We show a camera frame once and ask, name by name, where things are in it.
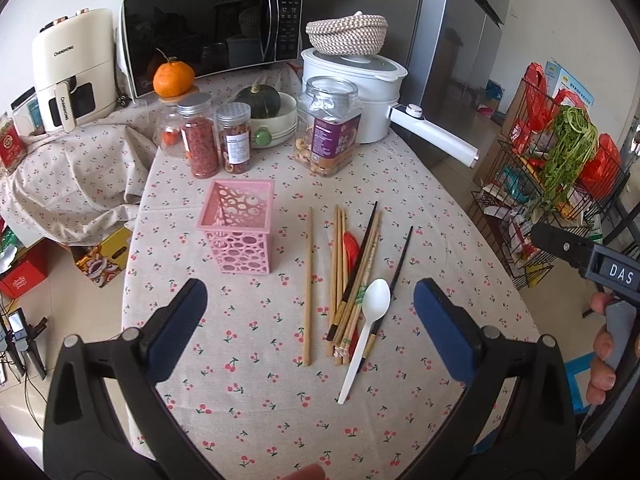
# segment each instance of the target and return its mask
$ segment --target white spoon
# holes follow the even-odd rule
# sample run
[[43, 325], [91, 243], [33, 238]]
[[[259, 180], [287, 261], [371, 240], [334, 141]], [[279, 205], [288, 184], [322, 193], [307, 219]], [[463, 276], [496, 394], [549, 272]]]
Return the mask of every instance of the white spoon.
[[371, 327], [375, 321], [386, 314], [386, 311], [389, 309], [389, 303], [391, 303], [391, 291], [385, 280], [379, 278], [367, 287], [362, 300], [362, 313], [364, 314], [366, 322], [364, 323], [364, 327], [362, 327], [362, 332], [360, 332], [360, 338], [358, 339], [355, 352], [353, 356], [351, 356], [351, 364], [349, 364], [347, 376], [344, 378], [338, 404], [344, 404], [344, 401], [347, 399], [353, 380], [356, 378], [356, 373], [358, 373], [360, 359], [362, 359], [362, 354], [364, 354], [364, 347], [367, 345]]

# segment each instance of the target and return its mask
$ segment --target yellow box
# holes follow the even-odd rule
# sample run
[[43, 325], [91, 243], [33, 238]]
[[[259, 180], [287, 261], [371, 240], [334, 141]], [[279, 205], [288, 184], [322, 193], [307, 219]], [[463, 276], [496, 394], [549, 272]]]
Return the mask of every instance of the yellow box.
[[127, 267], [132, 234], [121, 227], [96, 246], [70, 247], [76, 267], [96, 285], [105, 286]]

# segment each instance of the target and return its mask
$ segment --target green pumpkin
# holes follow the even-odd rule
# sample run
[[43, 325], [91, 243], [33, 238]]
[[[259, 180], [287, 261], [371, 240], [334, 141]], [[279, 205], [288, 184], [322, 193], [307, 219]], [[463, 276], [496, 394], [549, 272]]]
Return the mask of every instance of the green pumpkin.
[[269, 85], [252, 85], [244, 88], [236, 97], [239, 103], [251, 107], [252, 119], [270, 119], [280, 111], [280, 94]]

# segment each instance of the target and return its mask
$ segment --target finger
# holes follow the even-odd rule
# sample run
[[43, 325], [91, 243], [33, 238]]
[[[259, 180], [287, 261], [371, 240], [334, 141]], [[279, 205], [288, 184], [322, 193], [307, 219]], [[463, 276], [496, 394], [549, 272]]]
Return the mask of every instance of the finger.
[[593, 361], [591, 361], [591, 384], [607, 392], [613, 388], [615, 382], [615, 372], [604, 364], [600, 358], [595, 357]]
[[282, 480], [324, 480], [324, 469], [319, 464], [305, 465]]
[[593, 384], [589, 383], [587, 386], [587, 402], [599, 406], [604, 402], [606, 393], [597, 389]]
[[606, 326], [600, 329], [596, 339], [593, 340], [593, 351], [602, 361], [608, 359], [613, 352], [613, 337], [607, 332]]
[[604, 314], [604, 311], [609, 303], [613, 303], [615, 299], [612, 295], [606, 294], [605, 292], [594, 292], [591, 297], [591, 302], [589, 306], [591, 310], [597, 312], [598, 314]]

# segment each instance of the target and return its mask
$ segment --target microwave control panel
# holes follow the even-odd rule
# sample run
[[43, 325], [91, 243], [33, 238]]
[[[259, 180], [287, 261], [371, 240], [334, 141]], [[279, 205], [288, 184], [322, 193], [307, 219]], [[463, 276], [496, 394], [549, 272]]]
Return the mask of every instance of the microwave control panel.
[[276, 61], [298, 57], [302, 0], [278, 0], [278, 39]]

